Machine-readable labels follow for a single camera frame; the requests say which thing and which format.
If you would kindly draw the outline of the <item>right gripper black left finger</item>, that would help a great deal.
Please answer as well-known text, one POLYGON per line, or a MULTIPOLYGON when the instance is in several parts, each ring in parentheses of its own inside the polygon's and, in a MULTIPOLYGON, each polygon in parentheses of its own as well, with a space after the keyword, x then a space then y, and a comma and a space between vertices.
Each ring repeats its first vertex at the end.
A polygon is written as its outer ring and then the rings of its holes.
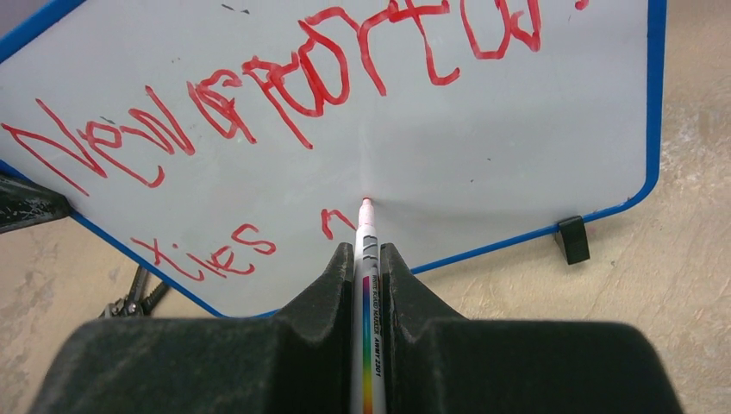
POLYGON ((33 413, 346 413, 353 247, 269 317, 98 318, 66 340, 33 413))

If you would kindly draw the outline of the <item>white red marker pen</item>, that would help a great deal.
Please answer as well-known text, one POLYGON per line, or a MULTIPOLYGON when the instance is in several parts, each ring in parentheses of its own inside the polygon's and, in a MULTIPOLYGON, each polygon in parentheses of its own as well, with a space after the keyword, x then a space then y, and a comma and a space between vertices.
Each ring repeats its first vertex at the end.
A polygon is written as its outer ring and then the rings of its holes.
POLYGON ((351 413, 387 412, 379 265, 375 210, 364 198, 354 243, 351 413))

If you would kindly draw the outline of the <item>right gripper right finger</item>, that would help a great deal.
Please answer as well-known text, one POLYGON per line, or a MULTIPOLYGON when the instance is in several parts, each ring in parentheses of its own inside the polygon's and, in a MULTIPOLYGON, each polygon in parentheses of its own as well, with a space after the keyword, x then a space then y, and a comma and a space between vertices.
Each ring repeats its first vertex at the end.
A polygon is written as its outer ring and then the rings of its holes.
POLYGON ((392 413, 679 413, 652 344, 625 323, 470 319, 381 248, 392 413))

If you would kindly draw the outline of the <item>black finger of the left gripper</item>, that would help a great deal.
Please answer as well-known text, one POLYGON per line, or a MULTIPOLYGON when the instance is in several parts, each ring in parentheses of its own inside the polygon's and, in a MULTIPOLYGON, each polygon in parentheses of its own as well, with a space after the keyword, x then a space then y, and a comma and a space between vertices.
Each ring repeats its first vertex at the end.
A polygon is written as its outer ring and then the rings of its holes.
POLYGON ((1 173, 1 233, 70 216, 72 207, 61 194, 1 173))

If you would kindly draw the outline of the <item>blue framed whiteboard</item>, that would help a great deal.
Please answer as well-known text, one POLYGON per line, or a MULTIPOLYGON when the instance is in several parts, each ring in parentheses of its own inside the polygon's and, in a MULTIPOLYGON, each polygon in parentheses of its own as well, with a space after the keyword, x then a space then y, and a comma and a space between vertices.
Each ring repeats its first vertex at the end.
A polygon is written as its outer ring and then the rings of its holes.
POLYGON ((1 38, 1 168, 220 317, 364 198, 416 272, 639 203, 664 1, 50 1, 1 38))

